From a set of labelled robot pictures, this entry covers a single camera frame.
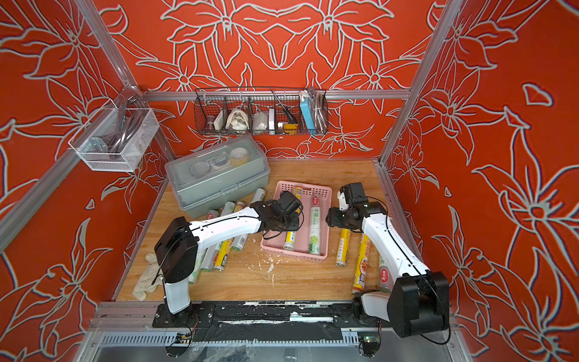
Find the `silver foil wrap roll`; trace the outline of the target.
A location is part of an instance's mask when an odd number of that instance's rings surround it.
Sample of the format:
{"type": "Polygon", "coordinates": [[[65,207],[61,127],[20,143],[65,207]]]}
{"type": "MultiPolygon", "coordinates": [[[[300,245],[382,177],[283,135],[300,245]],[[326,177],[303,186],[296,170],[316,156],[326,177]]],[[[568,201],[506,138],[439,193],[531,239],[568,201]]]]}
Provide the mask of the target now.
{"type": "MultiPolygon", "coordinates": [[[[258,188],[253,196],[251,203],[262,202],[265,200],[266,191],[264,189],[258,188]]],[[[232,244],[232,250],[242,251],[245,244],[247,243],[248,234],[238,235],[234,238],[232,244]]]]}

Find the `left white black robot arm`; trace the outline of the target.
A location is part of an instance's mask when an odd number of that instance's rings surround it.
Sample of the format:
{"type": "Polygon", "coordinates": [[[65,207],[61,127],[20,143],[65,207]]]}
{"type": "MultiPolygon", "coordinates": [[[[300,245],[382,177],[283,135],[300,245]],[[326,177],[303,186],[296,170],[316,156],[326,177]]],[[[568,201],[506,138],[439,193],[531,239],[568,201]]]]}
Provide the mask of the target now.
{"type": "Polygon", "coordinates": [[[211,220],[173,220],[155,245],[158,272],[162,277],[164,302],[168,312],[177,315],[191,305],[188,277],[193,273],[198,252],[239,235],[259,232],[295,232],[300,228],[302,203],[284,191],[274,200],[250,206],[211,220]]]}

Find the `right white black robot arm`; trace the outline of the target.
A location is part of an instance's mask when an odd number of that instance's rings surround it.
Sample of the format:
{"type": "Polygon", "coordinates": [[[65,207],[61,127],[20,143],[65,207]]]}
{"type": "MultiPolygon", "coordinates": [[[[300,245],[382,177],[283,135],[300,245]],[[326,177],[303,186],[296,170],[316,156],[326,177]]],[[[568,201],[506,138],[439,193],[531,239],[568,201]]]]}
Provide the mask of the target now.
{"type": "Polygon", "coordinates": [[[340,188],[339,206],[330,208],[328,226],[362,232],[385,261],[389,292],[361,295],[366,315],[387,321],[400,337],[450,328],[449,281],[433,272],[408,247],[384,203],[365,194],[362,183],[340,188]]]}

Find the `green white wrap roll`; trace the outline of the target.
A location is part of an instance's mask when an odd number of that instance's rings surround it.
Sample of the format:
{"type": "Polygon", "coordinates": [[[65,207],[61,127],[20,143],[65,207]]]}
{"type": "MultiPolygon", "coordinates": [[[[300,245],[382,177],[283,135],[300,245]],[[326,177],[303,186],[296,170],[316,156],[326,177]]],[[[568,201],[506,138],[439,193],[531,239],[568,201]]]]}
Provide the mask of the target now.
{"type": "Polygon", "coordinates": [[[312,195],[310,209],[310,229],[309,229],[309,253],[313,255],[321,254],[321,203],[317,194],[312,195]]]}

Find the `pink plastic basket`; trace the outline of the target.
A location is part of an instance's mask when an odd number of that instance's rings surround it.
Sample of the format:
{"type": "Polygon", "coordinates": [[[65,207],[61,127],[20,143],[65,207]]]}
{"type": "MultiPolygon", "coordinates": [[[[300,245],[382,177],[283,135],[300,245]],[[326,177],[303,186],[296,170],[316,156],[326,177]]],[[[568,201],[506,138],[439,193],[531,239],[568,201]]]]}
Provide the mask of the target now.
{"type": "Polygon", "coordinates": [[[274,198],[279,198],[280,195],[288,191],[295,193],[296,187],[302,188],[300,202],[302,203],[301,213],[296,214],[295,222],[298,229],[293,232],[294,245],[292,250],[284,248],[287,240],[287,232],[272,232],[272,236],[262,238],[260,243],[261,248],[267,253],[278,254],[281,256],[292,256],[298,259],[305,259],[314,262],[323,262],[328,257],[330,227],[327,225],[326,218],[330,207],[332,206],[333,190],[328,186],[314,185],[308,183],[298,183],[292,181],[281,180],[277,183],[274,198]],[[310,238],[311,238],[311,209],[319,208],[319,226],[320,232],[318,235],[318,249],[319,253],[310,252],[310,238]]]}

